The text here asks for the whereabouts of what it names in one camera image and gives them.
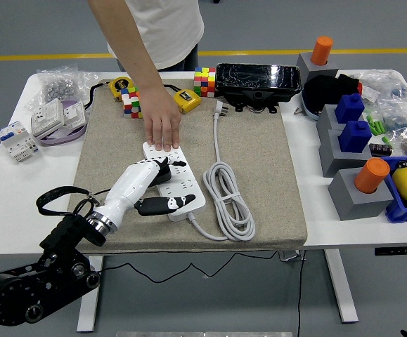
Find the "person's right hand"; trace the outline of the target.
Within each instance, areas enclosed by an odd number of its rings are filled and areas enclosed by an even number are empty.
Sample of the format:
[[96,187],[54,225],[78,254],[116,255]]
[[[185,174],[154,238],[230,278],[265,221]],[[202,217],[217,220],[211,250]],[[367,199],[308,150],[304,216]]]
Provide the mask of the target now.
[[169,152],[180,143],[181,113],[164,86],[141,91],[146,141],[156,150]]

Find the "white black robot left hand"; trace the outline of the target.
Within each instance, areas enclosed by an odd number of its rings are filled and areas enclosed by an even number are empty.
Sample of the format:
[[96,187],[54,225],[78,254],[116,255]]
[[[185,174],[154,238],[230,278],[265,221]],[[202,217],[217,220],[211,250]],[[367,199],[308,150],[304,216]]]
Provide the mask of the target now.
[[127,167],[107,194],[102,206],[97,206],[87,221],[102,235],[118,230],[124,214],[136,209],[141,216],[170,214],[196,199],[194,194],[172,197],[143,195],[149,187],[167,182],[172,178],[170,166],[185,166],[176,157],[163,156],[144,159]]

